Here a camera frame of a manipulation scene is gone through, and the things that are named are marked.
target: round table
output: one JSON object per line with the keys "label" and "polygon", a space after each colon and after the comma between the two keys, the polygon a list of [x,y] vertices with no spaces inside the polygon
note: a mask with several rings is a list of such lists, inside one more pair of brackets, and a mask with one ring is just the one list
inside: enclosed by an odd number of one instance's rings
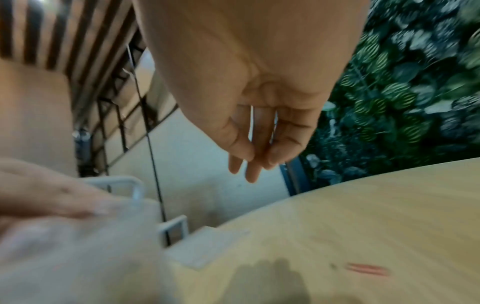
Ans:
{"label": "round table", "polygon": [[480,159],[326,187],[220,229],[250,233],[200,271],[173,263],[186,303],[480,302]]}

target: ceiling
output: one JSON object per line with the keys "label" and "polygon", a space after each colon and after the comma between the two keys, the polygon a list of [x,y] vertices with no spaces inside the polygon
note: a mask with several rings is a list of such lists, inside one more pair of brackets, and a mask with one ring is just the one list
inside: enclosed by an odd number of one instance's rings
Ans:
{"label": "ceiling", "polygon": [[0,56],[65,73],[76,121],[123,85],[126,44],[145,49],[131,0],[0,0]]}

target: foliage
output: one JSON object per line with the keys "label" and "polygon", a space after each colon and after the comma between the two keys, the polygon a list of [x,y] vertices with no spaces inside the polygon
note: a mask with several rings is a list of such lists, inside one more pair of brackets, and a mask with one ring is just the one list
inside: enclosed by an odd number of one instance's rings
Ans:
{"label": "foliage", "polygon": [[320,187],[478,157],[479,91],[480,1],[373,1],[301,160]]}

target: white chair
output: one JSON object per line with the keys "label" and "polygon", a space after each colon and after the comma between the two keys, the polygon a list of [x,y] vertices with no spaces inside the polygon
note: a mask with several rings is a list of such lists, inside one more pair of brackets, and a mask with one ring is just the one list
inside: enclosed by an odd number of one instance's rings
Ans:
{"label": "white chair", "polygon": [[[134,202],[141,202],[145,199],[145,185],[136,177],[132,176],[103,176],[103,177],[86,177],[81,179],[84,183],[89,185],[105,188],[112,185],[118,186],[131,186],[132,193],[131,198]],[[181,237],[186,238],[189,235],[189,226],[187,217],[180,215],[174,219],[171,219],[165,223],[160,223],[157,226],[157,232],[159,234],[179,227],[181,230]]]}

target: red object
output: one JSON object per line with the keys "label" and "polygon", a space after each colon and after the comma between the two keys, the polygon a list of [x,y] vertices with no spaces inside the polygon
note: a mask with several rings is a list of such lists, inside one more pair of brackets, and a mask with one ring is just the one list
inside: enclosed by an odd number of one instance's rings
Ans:
{"label": "red object", "polygon": [[345,269],[359,272],[359,273],[366,273],[366,274],[373,274],[373,275],[381,275],[381,276],[390,275],[390,271],[388,269],[386,269],[385,267],[375,266],[375,265],[347,263],[345,265]]}

